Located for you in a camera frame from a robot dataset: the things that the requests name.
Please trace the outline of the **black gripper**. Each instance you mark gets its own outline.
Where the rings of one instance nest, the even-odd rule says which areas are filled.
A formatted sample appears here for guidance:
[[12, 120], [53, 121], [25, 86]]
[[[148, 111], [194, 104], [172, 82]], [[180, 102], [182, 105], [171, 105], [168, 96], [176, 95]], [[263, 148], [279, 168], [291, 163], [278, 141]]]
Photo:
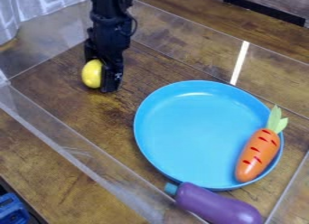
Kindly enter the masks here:
[[123, 51], [130, 47], [130, 37], [136, 32], [138, 22], [130, 13], [103, 17], [91, 12], [92, 26], [87, 29], [84, 60], [100, 60], [103, 93], [118, 91], [123, 77]]

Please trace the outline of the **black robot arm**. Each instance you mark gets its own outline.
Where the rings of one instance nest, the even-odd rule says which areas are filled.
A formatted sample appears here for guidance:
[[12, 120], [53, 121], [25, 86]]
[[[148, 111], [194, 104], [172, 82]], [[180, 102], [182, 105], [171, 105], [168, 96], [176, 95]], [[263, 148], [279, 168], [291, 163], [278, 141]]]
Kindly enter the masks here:
[[89, 18], [92, 26], [87, 29], [84, 60], [99, 62], [99, 89], [102, 92], [118, 91], [123, 78], [123, 51], [130, 47], [130, 37], [136, 32], [138, 21], [128, 8], [132, 0], [91, 0]]

